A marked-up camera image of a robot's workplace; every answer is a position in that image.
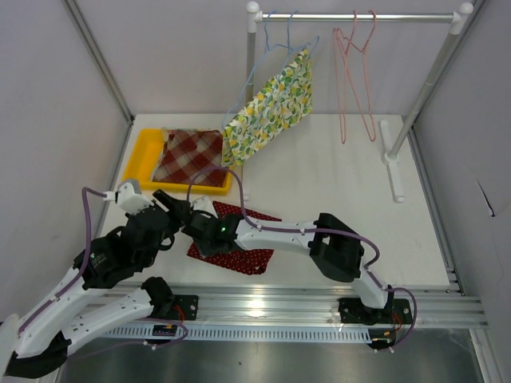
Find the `red polka dot cloth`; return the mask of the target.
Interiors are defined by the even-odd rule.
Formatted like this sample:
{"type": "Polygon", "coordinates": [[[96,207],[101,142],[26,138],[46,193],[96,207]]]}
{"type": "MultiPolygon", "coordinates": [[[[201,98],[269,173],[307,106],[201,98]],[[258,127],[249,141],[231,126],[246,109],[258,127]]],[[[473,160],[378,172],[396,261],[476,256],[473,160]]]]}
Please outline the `red polka dot cloth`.
{"type": "MultiPolygon", "coordinates": [[[[224,217],[227,214],[241,214],[241,207],[220,201],[211,201],[207,199],[212,205],[217,217],[224,217]]],[[[247,209],[247,214],[251,219],[262,219],[269,221],[280,222],[282,219],[265,215],[257,211],[247,209]]],[[[218,253],[209,257],[203,256],[195,243],[193,243],[188,251],[187,256],[192,259],[200,260],[204,263],[209,263],[214,266],[235,271],[239,274],[245,275],[259,275],[264,274],[271,257],[275,251],[270,249],[259,249],[250,251],[233,251],[230,253],[218,253]]]]}

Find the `lemon print skirt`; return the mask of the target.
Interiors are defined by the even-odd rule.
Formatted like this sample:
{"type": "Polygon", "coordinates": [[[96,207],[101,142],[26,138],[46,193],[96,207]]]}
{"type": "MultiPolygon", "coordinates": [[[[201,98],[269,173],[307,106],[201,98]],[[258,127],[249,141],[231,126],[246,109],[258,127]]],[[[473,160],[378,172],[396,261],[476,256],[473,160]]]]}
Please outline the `lemon print skirt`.
{"type": "Polygon", "coordinates": [[[312,60],[307,49],[267,80],[224,126],[221,163],[240,166],[312,112],[312,60]]]}

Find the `blue wire hanger front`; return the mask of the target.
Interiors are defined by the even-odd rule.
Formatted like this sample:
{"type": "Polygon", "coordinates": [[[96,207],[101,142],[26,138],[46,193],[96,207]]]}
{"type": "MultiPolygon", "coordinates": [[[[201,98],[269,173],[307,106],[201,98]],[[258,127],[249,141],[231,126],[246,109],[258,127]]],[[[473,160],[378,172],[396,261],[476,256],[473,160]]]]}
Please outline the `blue wire hanger front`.
{"type": "Polygon", "coordinates": [[[293,44],[291,41],[291,25],[299,21],[300,13],[298,10],[290,14],[279,14],[273,10],[269,14],[265,14],[262,10],[257,12],[248,12],[247,25],[247,57],[246,57],[246,79],[240,93],[227,112],[224,114],[221,129],[224,131],[228,122],[248,103],[255,95],[254,84],[258,69],[265,65],[269,58],[275,56],[275,52],[283,53],[282,64],[279,71],[284,69],[286,65],[291,63],[291,59],[298,54],[299,51],[307,49],[309,54],[314,55],[320,42],[320,36],[315,35],[302,44],[293,44]],[[282,42],[271,43],[268,25],[271,22],[284,22],[286,29],[286,39],[282,42]],[[258,26],[263,28],[263,51],[259,56],[256,55],[257,30],[258,26]]]}

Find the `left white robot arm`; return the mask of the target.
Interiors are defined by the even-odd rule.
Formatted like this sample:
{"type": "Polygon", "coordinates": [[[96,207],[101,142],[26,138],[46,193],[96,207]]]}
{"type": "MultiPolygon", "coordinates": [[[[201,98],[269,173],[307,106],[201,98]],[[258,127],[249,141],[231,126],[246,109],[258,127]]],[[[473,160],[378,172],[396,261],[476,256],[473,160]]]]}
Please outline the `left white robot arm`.
{"type": "Polygon", "coordinates": [[[37,379],[63,366],[81,347],[119,326],[136,320],[162,322],[180,329],[176,344],[188,328],[173,315],[176,297],[161,277],[148,278],[123,298],[87,314],[82,310],[119,282],[154,264],[161,251],[172,247],[176,233],[191,219],[187,200],[154,192],[153,199],[123,184],[116,191],[81,191],[85,213],[85,249],[63,279],[13,327],[1,343],[1,371],[8,377],[37,379]],[[93,239],[88,196],[97,195],[121,208],[128,221],[106,236],[93,239]]]}

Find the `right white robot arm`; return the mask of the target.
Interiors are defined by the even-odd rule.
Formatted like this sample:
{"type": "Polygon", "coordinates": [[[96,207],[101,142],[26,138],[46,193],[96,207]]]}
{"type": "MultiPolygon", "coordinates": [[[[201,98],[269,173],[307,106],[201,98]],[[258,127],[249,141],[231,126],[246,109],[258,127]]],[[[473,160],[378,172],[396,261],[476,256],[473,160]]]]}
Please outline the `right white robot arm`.
{"type": "Polygon", "coordinates": [[[347,283],[357,294],[339,300],[341,322],[346,324],[411,325],[413,303],[396,299],[395,289],[378,281],[363,263],[363,244],[375,247],[333,215],[317,220],[286,223],[252,219],[242,214],[216,217],[193,212],[182,232],[208,257],[233,251],[273,250],[306,255],[322,276],[347,283]]]}

